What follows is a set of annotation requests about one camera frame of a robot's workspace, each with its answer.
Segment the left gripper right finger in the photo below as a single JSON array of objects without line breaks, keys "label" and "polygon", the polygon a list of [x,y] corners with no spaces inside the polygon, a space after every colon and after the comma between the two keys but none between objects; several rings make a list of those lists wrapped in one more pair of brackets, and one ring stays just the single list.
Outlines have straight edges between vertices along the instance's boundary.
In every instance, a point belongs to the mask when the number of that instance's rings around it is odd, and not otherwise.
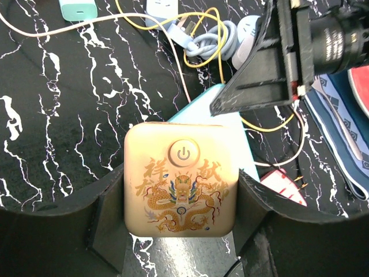
[{"label": "left gripper right finger", "polygon": [[368,276],[368,212],[305,207],[244,171],[233,236],[244,276]]}]

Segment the silver metal fork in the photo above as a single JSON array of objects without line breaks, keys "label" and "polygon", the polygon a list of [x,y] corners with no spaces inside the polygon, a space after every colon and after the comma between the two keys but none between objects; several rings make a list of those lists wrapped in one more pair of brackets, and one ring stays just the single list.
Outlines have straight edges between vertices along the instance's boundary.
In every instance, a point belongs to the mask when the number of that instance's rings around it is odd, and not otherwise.
[{"label": "silver metal fork", "polygon": [[360,151],[359,147],[357,146],[355,140],[352,138],[350,131],[348,130],[348,128],[345,126],[344,121],[342,120],[342,118],[340,117],[340,115],[338,114],[338,112],[336,111],[336,109],[334,108],[333,104],[331,103],[331,101],[329,100],[327,94],[320,90],[320,89],[315,89],[319,94],[322,95],[322,97],[324,98],[324,100],[326,101],[327,105],[329,106],[329,108],[331,109],[334,117],[336,118],[341,131],[344,135],[344,137],[346,138],[346,141],[348,143],[348,145],[351,148],[351,151],[353,152],[354,156],[356,157],[357,160],[363,160],[363,155],[362,152]]}]

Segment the teal small charger plug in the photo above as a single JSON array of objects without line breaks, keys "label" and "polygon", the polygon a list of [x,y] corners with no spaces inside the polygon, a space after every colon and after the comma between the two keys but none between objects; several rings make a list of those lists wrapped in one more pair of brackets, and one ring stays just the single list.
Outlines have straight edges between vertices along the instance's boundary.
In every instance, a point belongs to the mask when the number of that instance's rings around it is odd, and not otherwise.
[{"label": "teal small charger plug", "polygon": [[59,0],[58,2],[62,17],[68,22],[97,18],[95,0]]}]

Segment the dark blue patterned placemat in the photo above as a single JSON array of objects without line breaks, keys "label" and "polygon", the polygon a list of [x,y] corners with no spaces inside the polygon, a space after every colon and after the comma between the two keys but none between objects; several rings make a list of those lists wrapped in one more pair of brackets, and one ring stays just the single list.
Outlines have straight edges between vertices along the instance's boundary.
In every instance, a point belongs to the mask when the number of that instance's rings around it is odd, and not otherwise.
[{"label": "dark blue patterned placemat", "polygon": [[326,140],[331,153],[348,180],[348,186],[359,200],[368,200],[368,111],[357,101],[358,89],[353,89],[350,71],[320,76],[321,86],[332,106],[341,117],[357,145],[362,158],[352,152],[337,118],[326,99],[312,89],[306,96],[306,105]]}]

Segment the teal triangular power strip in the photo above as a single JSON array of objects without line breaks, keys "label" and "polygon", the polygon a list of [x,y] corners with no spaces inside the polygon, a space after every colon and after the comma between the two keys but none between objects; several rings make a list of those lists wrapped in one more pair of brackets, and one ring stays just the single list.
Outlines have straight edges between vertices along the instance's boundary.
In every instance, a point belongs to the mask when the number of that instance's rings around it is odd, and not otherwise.
[{"label": "teal triangular power strip", "polygon": [[254,158],[244,131],[239,113],[228,113],[211,116],[209,106],[217,94],[223,89],[224,84],[216,84],[197,96],[187,106],[169,119],[174,123],[192,123],[207,125],[223,125],[233,129],[236,133],[236,149],[240,158],[239,168],[256,181],[260,181]]}]

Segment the pink square plug adapter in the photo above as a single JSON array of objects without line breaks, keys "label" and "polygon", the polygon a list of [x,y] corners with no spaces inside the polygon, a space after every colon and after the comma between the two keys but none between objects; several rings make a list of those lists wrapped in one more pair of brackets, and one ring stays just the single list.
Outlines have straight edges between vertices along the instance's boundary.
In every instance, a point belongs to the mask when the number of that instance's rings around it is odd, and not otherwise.
[{"label": "pink square plug adapter", "polygon": [[261,178],[261,184],[290,199],[300,205],[307,206],[307,203],[300,193],[300,189],[295,182],[286,175],[283,169],[272,170]]}]

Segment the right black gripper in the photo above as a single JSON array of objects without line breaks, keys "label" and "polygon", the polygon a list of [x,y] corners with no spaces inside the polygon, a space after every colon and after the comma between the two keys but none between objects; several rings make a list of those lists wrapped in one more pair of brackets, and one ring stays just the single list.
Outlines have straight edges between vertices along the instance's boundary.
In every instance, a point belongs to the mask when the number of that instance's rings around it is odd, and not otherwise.
[{"label": "right black gripper", "polygon": [[218,93],[212,116],[292,103],[315,76],[368,65],[368,1],[310,19],[304,1],[267,1],[249,56]]}]

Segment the round light blue power socket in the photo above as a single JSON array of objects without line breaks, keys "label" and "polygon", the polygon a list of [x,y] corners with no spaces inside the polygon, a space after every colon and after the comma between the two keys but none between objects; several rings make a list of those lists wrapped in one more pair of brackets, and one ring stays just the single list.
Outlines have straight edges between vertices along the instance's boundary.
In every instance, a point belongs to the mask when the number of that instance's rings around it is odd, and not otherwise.
[{"label": "round light blue power socket", "polygon": [[253,49],[259,18],[258,15],[248,15],[237,25],[238,47],[232,57],[232,65],[236,70],[240,69]]}]

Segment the red floral ceramic plate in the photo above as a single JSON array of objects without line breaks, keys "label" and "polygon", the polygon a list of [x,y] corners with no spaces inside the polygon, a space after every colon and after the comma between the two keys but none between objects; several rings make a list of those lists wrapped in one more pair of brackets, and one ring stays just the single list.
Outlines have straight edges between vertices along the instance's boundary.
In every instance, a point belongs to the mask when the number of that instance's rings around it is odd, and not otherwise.
[{"label": "red floral ceramic plate", "polygon": [[348,80],[352,93],[366,117],[369,115],[369,66],[348,70]]}]

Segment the light blue long power strip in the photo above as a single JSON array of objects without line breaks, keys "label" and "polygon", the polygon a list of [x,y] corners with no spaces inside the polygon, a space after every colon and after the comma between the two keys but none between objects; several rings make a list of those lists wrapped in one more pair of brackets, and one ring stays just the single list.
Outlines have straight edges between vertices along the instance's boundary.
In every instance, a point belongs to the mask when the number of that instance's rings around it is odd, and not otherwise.
[{"label": "light blue long power strip", "polygon": [[155,18],[165,29],[168,29],[176,19],[168,23],[163,23],[163,21],[179,14],[178,0],[146,0],[145,14]]}]

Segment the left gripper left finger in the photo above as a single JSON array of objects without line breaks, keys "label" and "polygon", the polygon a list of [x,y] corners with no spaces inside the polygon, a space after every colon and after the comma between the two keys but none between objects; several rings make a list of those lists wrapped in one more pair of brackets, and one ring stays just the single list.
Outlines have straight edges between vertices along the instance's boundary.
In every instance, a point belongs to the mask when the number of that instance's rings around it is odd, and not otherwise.
[{"label": "left gripper left finger", "polygon": [[34,212],[1,208],[1,276],[122,276],[123,166]]}]

